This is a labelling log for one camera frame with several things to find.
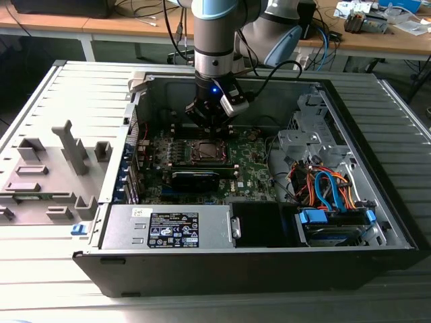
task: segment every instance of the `desk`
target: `desk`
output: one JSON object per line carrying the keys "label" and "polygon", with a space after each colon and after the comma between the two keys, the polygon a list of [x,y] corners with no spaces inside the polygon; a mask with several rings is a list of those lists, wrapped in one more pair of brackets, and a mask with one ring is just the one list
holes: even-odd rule
{"label": "desk", "polygon": [[[147,5],[157,2],[152,0],[134,0],[133,5],[136,8],[143,3]],[[318,0],[324,21],[332,26],[332,30],[343,34],[343,41],[337,50],[337,56],[425,61],[428,55],[431,54],[431,36],[429,34],[412,36],[393,26],[389,27],[386,34],[350,34],[344,32],[344,20],[334,19],[333,17],[336,3],[337,0]],[[109,19],[89,19],[86,17],[54,15],[21,15],[16,12],[10,3],[8,8],[32,36],[80,40],[87,61],[95,61],[91,45],[93,40],[170,44],[163,14],[156,15],[158,26],[153,27],[137,19],[122,17],[116,13]],[[125,14],[131,15],[131,10],[127,3],[125,3],[122,9]],[[154,11],[159,11],[159,9],[144,9],[141,11],[141,14],[149,14]],[[431,9],[421,8],[418,14],[426,15],[427,13],[431,15]],[[169,20],[174,31],[176,30],[179,17],[179,9],[169,13]],[[190,38],[189,44],[193,45],[193,17],[191,14],[188,15],[187,21]],[[10,17],[3,2],[0,5],[0,34],[26,36],[26,33]],[[321,46],[322,42],[318,36],[314,36],[308,40],[301,40],[296,49],[298,59],[306,59],[308,55],[316,52]]]}

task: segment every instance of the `green circuit board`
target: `green circuit board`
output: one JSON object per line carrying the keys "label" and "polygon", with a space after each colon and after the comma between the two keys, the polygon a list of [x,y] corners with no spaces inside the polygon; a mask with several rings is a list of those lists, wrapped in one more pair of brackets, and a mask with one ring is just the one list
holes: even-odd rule
{"label": "green circuit board", "polygon": [[[193,150],[199,142],[195,139],[174,139],[159,132],[149,140],[141,165],[145,186],[142,204],[226,205],[234,201],[275,201],[274,187],[268,183],[270,174],[264,158],[265,140],[256,130],[241,131],[235,138],[218,143],[218,147],[223,147],[218,149],[222,151],[220,159],[223,161],[217,169],[194,163]],[[169,183],[174,171],[173,163],[176,170],[188,166],[194,172],[222,174],[217,192],[173,192]]]}

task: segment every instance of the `warning label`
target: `warning label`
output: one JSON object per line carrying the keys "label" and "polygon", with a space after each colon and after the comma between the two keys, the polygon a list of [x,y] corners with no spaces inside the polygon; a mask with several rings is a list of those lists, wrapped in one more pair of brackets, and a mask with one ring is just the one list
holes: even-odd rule
{"label": "warning label", "polygon": [[148,232],[150,248],[197,248],[199,214],[152,213]]}

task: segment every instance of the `robotic arm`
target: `robotic arm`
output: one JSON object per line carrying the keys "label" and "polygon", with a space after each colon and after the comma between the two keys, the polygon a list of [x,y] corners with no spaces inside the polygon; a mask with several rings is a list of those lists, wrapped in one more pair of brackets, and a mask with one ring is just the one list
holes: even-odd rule
{"label": "robotic arm", "polygon": [[243,28],[259,62],[276,66],[299,41],[299,0],[169,1],[191,8],[195,19],[196,97],[186,114],[198,126],[217,132],[253,99],[232,73],[234,55],[248,56],[236,31]]}

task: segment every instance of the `blue cable bundle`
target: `blue cable bundle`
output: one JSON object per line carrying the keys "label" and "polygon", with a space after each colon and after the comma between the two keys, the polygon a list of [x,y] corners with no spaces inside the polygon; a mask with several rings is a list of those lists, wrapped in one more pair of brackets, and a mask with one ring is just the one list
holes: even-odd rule
{"label": "blue cable bundle", "polygon": [[328,37],[326,36],[326,34],[322,30],[322,28],[318,27],[317,30],[321,32],[321,34],[323,36],[323,40],[325,41],[325,52],[323,53],[323,59],[321,61],[321,64],[319,65],[319,68],[317,69],[317,71],[320,71],[320,69],[322,68],[322,66],[324,65],[324,63],[326,61],[326,56],[328,54],[329,41],[328,41]]}
{"label": "blue cable bundle", "polygon": [[335,206],[342,212],[346,212],[346,208],[343,204],[343,201],[340,199],[338,195],[338,187],[337,187],[337,181],[334,179],[334,177],[329,172],[319,172],[316,175],[316,178],[314,180],[314,188],[316,190],[316,195],[319,200],[322,201],[322,203],[328,208],[328,211],[332,211],[332,206],[326,201],[322,194],[321,194],[321,187],[320,187],[320,178],[322,176],[326,176],[329,179],[329,182],[332,186],[332,194],[334,196]]}

